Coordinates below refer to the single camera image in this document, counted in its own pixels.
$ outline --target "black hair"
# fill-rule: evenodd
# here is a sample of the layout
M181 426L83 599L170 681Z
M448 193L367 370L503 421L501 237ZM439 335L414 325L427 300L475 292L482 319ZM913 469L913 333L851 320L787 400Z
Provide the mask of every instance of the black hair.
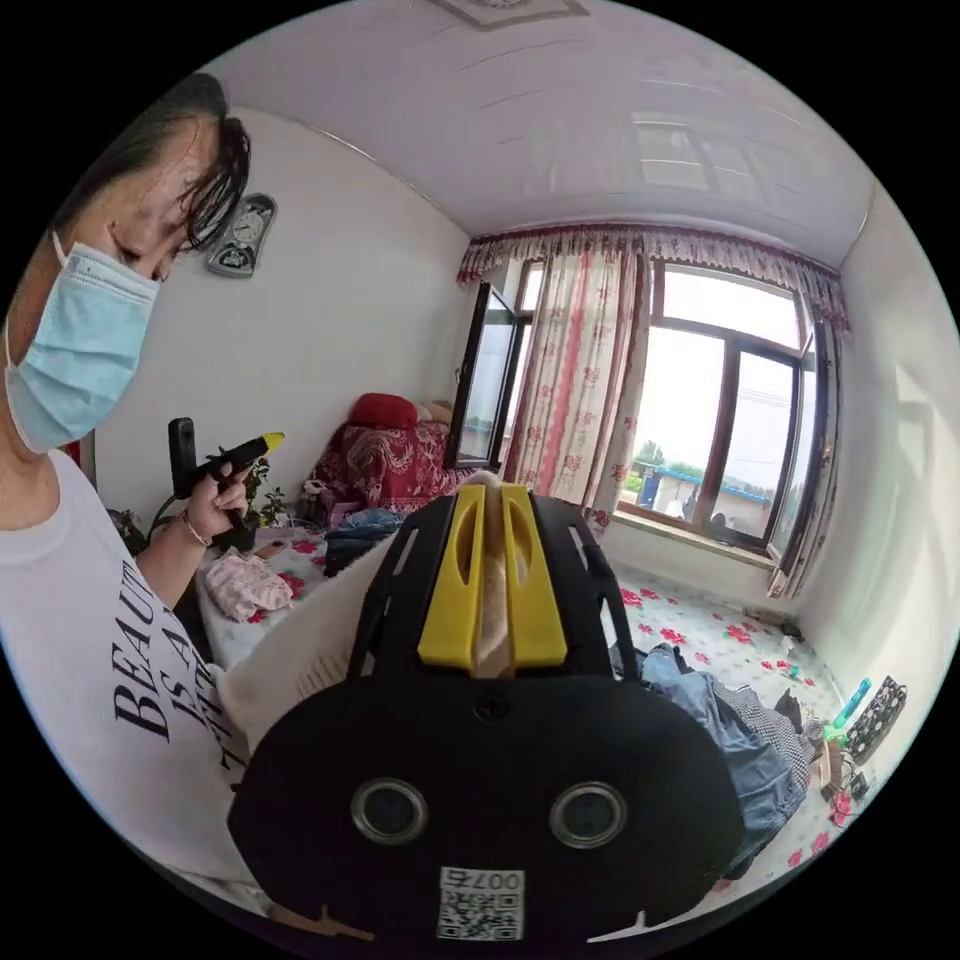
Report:
M250 176L250 138L240 120L227 116L227 110L226 94L215 77L194 73L181 80L140 114L84 173L57 211L54 229L70 224L114 180L150 166L178 123L206 116L217 124L217 157L182 198L187 201L185 247L205 250L236 210Z

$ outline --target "ceiling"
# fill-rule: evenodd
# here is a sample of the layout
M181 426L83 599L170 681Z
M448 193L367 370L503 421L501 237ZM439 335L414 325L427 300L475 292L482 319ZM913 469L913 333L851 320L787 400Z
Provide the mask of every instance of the ceiling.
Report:
M485 11L478 0L448 0ZM523 0L513 9L564 5ZM873 177L779 83L607 0L483 31L431 0L352 0L209 66L234 104L369 154L471 236L569 221L726 229L840 265Z

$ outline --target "blue clothing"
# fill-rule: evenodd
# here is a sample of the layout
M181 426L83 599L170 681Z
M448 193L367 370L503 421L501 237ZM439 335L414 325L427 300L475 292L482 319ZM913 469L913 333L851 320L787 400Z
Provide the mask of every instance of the blue clothing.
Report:
M349 517L327 534L327 540L382 540L396 533L403 524L403 515L382 507L370 507L351 513Z
M641 679L688 713L723 751L740 802L744 835L728 873L749 861L780 831L803 802L786 759L751 730L723 699L712 674L680 669L673 650L657 647L641 665Z

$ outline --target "floral floor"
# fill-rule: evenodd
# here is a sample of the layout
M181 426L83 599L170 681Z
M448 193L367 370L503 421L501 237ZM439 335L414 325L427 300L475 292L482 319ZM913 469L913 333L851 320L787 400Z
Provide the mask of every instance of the floral floor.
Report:
M709 671L733 689L748 684L769 707L789 689L802 704L805 717L816 716L829 723L842 709L828 671L813 652L801 646L787 655L784 636L776 627L648 574L625 567L617 567L615 572L637 649L651 650L664 641L673 643L690 666ZM792 666L799 667L796 679L781 672ZM846 797L841 797L836 806L823 800L813 767L811 772L803 805L757 856L750 870L725 889L711 892L694 910L672 923L709 913L752 893L815 857L843 833L859 810ZM634 927L612 936L629 936L642 929Z
M269 561L270 567L290 584L295 603L323 581L325 553L322 537L303 535ZM733 689L749 685L770 707L789 689L802 704L805 716L829 722L842 709L828 671L813 652L801 646L788 654L783 634L776 627L746 617L721 600L617 564L613 566L637 649L651 650L664 641L673 643L692 667L711 672ZM249 622L239 624L219 613L206 590L198 592L214 658L223 667L248 655L287 612L258 612ZM794 666L798 668L796 678L785 676L783 671ZM803 805L757 856L750 870L740 880L708 894L694 910L671 923L682 923L752 893L821 853L847 829L860 813L859 806L844 795L839 804L827 803L820 796L812 767L811 772L810 790ZM870 771L866 772L868 781L875 783ZM643 929L632 927L597 939L631 936Z

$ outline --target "face mask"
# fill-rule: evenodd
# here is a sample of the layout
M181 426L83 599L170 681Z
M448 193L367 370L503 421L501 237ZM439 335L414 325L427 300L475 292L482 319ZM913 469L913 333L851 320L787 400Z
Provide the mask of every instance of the face mask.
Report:
M87 436L116 406L140 360L159 284L82 243L63 266L19 366L4 325L7 401L20 438L46 453Z

